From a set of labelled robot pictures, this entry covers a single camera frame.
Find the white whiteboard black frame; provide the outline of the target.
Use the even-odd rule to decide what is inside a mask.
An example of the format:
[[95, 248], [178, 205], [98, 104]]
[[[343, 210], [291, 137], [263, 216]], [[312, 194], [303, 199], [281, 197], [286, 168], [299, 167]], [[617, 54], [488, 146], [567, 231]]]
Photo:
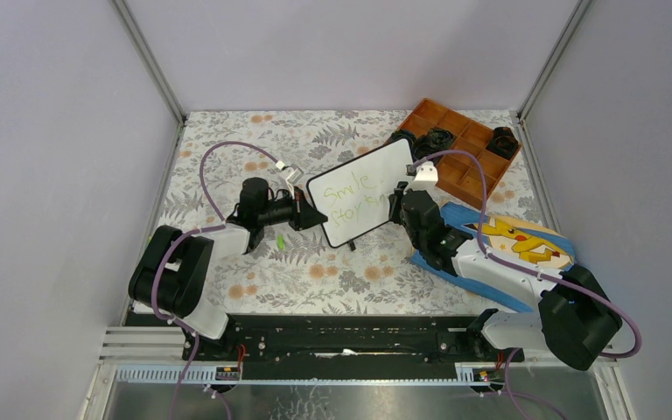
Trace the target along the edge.
[[406, 138], [325, 171], [306, 183], [313, 206], [327, 217], [322, 229], [338, 248], [389, 221], [389, 195], [409, 180], [413, 163]]

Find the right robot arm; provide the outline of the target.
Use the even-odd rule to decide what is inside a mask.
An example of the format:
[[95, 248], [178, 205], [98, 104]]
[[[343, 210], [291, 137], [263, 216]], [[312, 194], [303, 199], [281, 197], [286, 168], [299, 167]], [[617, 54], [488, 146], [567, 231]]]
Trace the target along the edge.
[[606, 346], [633, 321], [576, 263], [563, 237], [464, 206], [439, 206], [408, 182], [390, 195], [388, 217], [405, 229], [414, 263], [508, 307], [485, 310], [473, 322], [466, 346], [475, 359], [540, 349], [585, 371], [600, 356], [619, 358]]

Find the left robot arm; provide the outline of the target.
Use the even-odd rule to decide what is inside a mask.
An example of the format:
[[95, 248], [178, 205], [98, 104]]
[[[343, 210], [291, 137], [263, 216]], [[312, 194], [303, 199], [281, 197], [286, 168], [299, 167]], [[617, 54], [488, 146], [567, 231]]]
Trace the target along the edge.
[[227, 330], [225, 311], [202, 297], [210, 263], [252, 252], [268, 226], [286, 223], [300, 231], [327, 221], [301, 188], [276, 197], [265, 179], [247, 178], [227, 223], [187, 233], [166, 225], [155, 230], [129, 280], [129, 297], [204, 337], [203, 348], [224, 360], [234, 353], [237, 338]]

